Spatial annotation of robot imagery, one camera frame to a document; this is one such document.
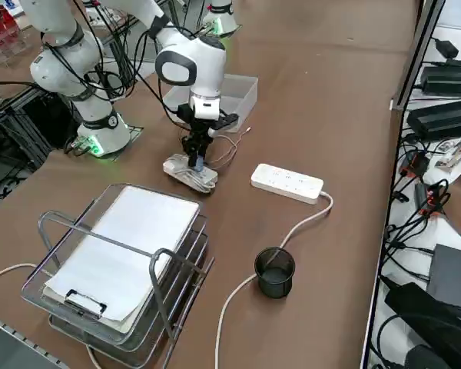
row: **green led light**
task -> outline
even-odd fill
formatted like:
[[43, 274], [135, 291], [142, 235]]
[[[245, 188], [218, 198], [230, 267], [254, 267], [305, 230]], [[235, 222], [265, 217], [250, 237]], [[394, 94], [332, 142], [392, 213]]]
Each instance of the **green led light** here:
[[91, 146], [91, 154], [94, 156], [101, 156], [104, 154], [104, 149], [102, 148], [101, 144], [99, 144], [99, 141], [95, 136], [89, 136], [88, 142]]

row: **power outlet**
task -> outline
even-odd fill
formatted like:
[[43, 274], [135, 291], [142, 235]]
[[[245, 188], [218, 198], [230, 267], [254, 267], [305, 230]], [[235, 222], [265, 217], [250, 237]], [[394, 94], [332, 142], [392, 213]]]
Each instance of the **power outlet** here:
[[256, 188], [308, 204], [316, 204], [323, 189], [321, 179], [268, 164], [257, 166], [251, 176], [251, 184]]

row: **black cup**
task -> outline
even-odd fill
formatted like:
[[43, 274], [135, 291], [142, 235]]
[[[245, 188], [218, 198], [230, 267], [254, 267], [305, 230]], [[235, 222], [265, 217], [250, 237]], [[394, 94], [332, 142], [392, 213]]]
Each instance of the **black cup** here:
[[261, 292], [269, 298], [284, 298], [292, 289], [295, 261], [283, 248], [266, 248], [256, 257], [254, 270]]

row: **white paper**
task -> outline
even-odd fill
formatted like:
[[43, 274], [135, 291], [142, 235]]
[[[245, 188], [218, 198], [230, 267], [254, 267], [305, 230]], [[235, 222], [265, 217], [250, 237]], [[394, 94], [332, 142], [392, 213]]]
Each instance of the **white paper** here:
[[[126, 187], [92, 231], [149, 253], [174, 250], [197, 210], [195, 202]], [[159, 258], [157, 276], [167, 261]], [[122, 321], [152, 289], [149, 264], [149, 257], [86, 236], [46, 286], [63, 298], [74, 289], [106, 304], [104, 318]]]

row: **metal file rack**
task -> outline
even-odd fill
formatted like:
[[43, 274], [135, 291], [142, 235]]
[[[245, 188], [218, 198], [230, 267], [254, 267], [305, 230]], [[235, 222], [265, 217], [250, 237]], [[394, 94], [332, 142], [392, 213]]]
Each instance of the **metal file rack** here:
[[[159, 249], [153, 254], [93, 233], [91, 230], [94, 225], [126, 186], [142, 188], [131, 184], [111, 185], [77, 219], [57, 211], [49, 211], [41, 216], [38, 227], [48, 254], [28, 277], [22, 287], [22, 297], [49, 312], [50, 325], [54, 329], [128, 367], [139, 368], [147, 363], [153, 364], [168, 342], [169, 348], [164, 359], [166, 366], [191, 305], [214, 263], [212, 258], [204, 267], [208, 245], [204, 233], [207, 220], [197, 213], [174, 251]], [[55, 246], [45, 230], [46, 221], [61, 224], [68, 229]], [[80, 240], [87, 236], [100, 238], [151, 258], [147, 278], [151, 279], [153, 288], [139, 312], [133, 313], [136, 317], [126, 333], [107, 326], [101, 316], [92, 311], [68, 302], [58, 302], [43, 293], [45, 282], [60, 269]], [[161, 254], [167, 254], [170, 258], [157, 278], [154, 266]]]

